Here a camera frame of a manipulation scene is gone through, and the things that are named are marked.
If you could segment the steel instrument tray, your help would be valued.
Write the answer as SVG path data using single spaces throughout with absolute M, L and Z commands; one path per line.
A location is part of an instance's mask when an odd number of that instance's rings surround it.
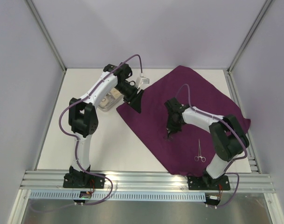
M 103 112 L 108 112 L 116 103 L 123 99 L 123 95 L 116 89 L 112 88 L 109 93 L 99 103 L 98 108 Z

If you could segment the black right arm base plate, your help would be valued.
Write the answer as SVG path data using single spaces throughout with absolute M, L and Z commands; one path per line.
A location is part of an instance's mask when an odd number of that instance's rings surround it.
M 226 175 L 213 179 L 209 175 L 196 177 L 192 175 L 187 176 L 187 183 L 189 190 L 224 190 L 229 191 L 231 189 L 229 178 Z

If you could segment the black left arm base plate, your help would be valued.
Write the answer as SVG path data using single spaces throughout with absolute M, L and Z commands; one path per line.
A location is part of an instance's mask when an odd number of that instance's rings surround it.
M 63 187 L 67 189 L 103 189 L 105 183 L 105 175 L 89 175 L 84 172 L 74 171 L 66 173 L 64 176 Z

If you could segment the clear packet beige gauze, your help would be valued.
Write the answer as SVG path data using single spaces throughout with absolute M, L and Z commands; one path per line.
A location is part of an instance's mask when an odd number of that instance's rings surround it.
M 101 100 L 99 106 L 100 107 L 107 107 L 110 103 L 111 103 L 111 98 L 106 96 Z
M 110 91 L 111 95 L 117 99 L 119 98 L 120 96 L 122 96 L 122 94 L 115 88 L 113 88 L 111 91 Z

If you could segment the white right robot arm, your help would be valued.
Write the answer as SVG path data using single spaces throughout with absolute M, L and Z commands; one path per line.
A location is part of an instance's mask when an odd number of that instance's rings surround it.
M 236 161 L 247 157 L 249 140 L 234 115 L 215 115 L 195 106 L 183 105 L 176 98 L 165 102 L 167 109 L 167 137 L 182 130 L 183 125 L 193 125 L 212 137 L 215 155 L 198 178 L 198 182 L 208 189 L 214 189 L 225 172 Z

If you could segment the purple cloth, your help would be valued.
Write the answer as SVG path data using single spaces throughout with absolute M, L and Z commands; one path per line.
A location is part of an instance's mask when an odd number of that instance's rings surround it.
M 245 133 L 249 130 L 250 119 L 243 117 L 240 108 L 229 97 L 191 68 L 176 67 L 144 90 L 141 113 L 126 103 L 117 108 L 124 122 L 170 174 L 202 176 L 215 155 L 211 135 L 193 125 L 183 125 L 181 132 L 172 134 L 172 141 L 163 139 L 167 134 L 168 118 L 165 102 L 171 98 L 212 114 L 232 114 Z M 206 162 L 194 160 L 198 155 L 198 139 Z

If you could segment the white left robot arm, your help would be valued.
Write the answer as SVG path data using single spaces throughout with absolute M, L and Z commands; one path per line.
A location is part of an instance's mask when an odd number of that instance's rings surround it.
M 102 75 L 91 89 L 80 98 L 72 98 L 69 108 L 69 125 L 71 131 L 79 138 L 77 156 L 72 163 L 73 169 L 78 172 L 74 176 L 74 182 L 79 187 L 85 187 L 90 183 L 90 175 L 83 170 L 90 171 L 90 142 L 92 134 L 98 127 L 97 108 L 103 98 L 113 89 L 118 90 L 124 102 L 133 110 L 141 113 L 141 99 L 144 91 L 131 85 L 127 79 L 132 76 L 132 69 L 128 64 L 117 67 L 112 64 L 105 66 Z

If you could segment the black handled scissors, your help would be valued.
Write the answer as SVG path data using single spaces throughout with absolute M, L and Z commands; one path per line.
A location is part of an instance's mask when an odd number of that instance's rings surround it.
M 172 133 L 167 132 L 167 134 L 163 137 L 163 139 L 166 141 L 172 141 L 173 140 Z

